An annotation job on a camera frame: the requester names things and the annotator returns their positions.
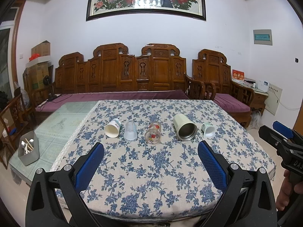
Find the wooden sofa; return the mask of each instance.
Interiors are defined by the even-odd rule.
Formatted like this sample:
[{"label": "wooden sofa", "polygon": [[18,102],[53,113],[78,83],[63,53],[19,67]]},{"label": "wooden sofa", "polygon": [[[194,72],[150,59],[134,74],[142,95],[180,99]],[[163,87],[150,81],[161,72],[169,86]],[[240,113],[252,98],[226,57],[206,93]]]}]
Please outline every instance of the wooden sofa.
[{"label": "wooden sofa", "polygon": [[180,50],[176,46],[148,44],[141,52],[142,55],[138,57],[129,55],[127,46],[118,43],[98,46],[93,51],[93,58],[87,61],[79,52],[64,55],[55,69],[55,83],[52,84],[54,92],[62,96],[52,103],[37,107],[45,100],[44,92],[49,87],[32,94],[38,122],[66,102],[204,99],[205,84],[186,75],[186,59],[180,57]]},{"label": "wooden sofa", "polygon": [[226,63],[224,54],[201,50],[198,59],[192,61],[193,79],[206,81],[206,84],[213,83],[216,86],[215,91],[212,87],[206,87],[206,90],[212,94],[210,99],[247,128],[251,121],[250,105],[255,93],[251,88],[231,80],[231,67]]}]

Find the white wall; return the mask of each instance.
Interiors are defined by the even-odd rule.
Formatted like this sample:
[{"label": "white wall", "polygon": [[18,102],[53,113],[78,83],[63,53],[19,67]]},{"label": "white wall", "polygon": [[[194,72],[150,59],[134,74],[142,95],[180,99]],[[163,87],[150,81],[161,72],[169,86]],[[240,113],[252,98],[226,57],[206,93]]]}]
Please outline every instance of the white wall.
[{"label": "white wall", "polygon": [[[303,97],[303,28],[287,0],[249,0],[251,56],[249,78],[266,80],[283,89],[281,103],[299,108]],[[253,44],[253,30],[271,29],[273,46]],[[292,128],[299,110],[279,105],[276,115],[264,111],[262,122],[275,120]]]},{"label": "white wall", "polygon": [[42,42],[41,30],[44,8],[43,3],[27,0],[22,11],[16,45],[17,77],[22,88],[22,74],[25,70],[25,64],[31,57],[31,48]]},{"label": "white wall", "polygon": [[248,71],[248,11],[244,0],[206,0],[207,21],[165,14],[127,14],[86,22],[88,0],[51,0],[45,5],[41,38],[51,42],[52,63],[72,52],[84,59],[102,44],[124,43],[130,54],[141,55],[149,43],[174,44],[192,59],[204,48],[223,52],[228,63]]}]

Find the blue floral tablecloth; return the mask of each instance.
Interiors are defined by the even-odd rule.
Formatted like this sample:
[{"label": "blue floral tablecloth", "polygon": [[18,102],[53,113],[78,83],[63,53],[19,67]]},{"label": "blue floral tablecloth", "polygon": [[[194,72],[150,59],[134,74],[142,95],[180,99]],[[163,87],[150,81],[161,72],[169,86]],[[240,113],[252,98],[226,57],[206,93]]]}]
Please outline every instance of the blue floral tablecloth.
[{"label": "blue floral tablecloth", "polygon": [[[105,100],[99,101],[80,124],[53,164],[52,170],[73,164],[101,142],[102,163],[81,197],[98,214],[131,222],[157,222],[211,211],[222,192],[217,190],[201,160],[197,146],[203,133],[187,142],[177,140],[173,117],[182,113],[201,128],[218,127],[206,139],[216,153],[243,169],[266,168],[273,180],[275,164],[261,146],[230,115],[207,100]],[[104,134],[104,126],[118,118],[123,127],[117,138]],[[162,123],[161,142],[147,144],[144,134],[153,120]],[[135,122],[138,139],[126,142],[124,125]],[[62,194],[56,191],[61,204]]]}]

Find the paper cup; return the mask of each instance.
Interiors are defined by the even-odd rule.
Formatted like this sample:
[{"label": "paper cup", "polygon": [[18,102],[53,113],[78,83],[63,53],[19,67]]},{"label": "paper cup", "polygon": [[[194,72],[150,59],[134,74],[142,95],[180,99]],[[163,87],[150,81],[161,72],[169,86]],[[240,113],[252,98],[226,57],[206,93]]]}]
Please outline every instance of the paper cup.
[{"label": "paper cup", "polygon": [[121,122],[118,119],[113,119],[104,127],[104,132],[108,137],[117,137],[121,128]]},{"label": "paper cup", "polygon": [[177,138],[181,141],[189,141],[196,136],[197,126],[185,115],[177,114],[173,119],[177,131]]},{"label": "paper cup", "polygon": [[208,122],[204,122],[202,124],[202,131],[204,132],[203,137],[204,138],[212,138],[216,133],[217,127],[213,126],[212,124]]}]

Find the human hand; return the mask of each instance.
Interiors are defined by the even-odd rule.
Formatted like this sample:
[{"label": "human hand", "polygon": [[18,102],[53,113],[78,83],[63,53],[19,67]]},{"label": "human hand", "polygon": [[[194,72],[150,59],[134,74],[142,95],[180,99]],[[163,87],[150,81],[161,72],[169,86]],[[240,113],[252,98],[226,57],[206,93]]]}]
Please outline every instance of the human hand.
[{"label": "human hand", "polygon": [[284,180],[280,189],[280,193],[277,197],[276,201],[276,208],[279,211],[283,211],[285,207],[289,204],[289,196],[293,191],[295,191],[297,194],[303,194],[303,182],[298,183],[294,186],[289,181],[289,175],[290,171],[285,170],[284,171]]}]

